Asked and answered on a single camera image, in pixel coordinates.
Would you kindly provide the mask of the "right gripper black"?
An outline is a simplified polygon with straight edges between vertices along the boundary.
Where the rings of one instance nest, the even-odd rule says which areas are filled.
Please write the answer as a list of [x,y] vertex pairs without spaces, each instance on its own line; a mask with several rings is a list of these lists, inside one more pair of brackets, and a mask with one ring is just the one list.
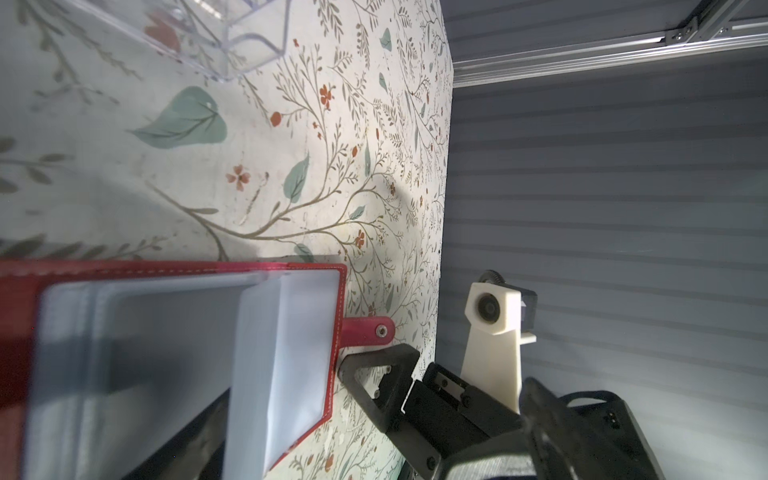
[[[369,420],[423,479],[661,479],[628,403],[605,391],[556,396],[523,383],[518,412],[431,364],[407,344],[348,355],[337,376]],[[381,373],[371,395],[360,370]]]

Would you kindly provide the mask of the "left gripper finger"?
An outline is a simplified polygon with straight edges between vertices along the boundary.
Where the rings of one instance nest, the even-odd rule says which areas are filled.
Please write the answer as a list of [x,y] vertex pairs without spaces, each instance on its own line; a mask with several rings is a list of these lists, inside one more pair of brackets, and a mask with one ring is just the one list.
[[230,390],[124,479],[222,479]]

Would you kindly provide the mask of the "red leather card holder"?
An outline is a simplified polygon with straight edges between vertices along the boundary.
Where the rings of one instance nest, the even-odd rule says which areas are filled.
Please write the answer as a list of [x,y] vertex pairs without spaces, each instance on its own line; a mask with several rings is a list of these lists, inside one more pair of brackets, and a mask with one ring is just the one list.
[[222,479],[260,479],[333,410],[341,264],[5,260],[1,475],[124,479],[230,390]]

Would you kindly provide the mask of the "clear acrylic card organizer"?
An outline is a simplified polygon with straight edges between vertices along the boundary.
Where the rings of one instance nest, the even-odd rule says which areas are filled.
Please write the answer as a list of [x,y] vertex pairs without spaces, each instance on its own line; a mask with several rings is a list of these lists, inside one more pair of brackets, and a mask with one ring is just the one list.
[[73,7],[215,80],[284,55],[289,0],[71,1]]

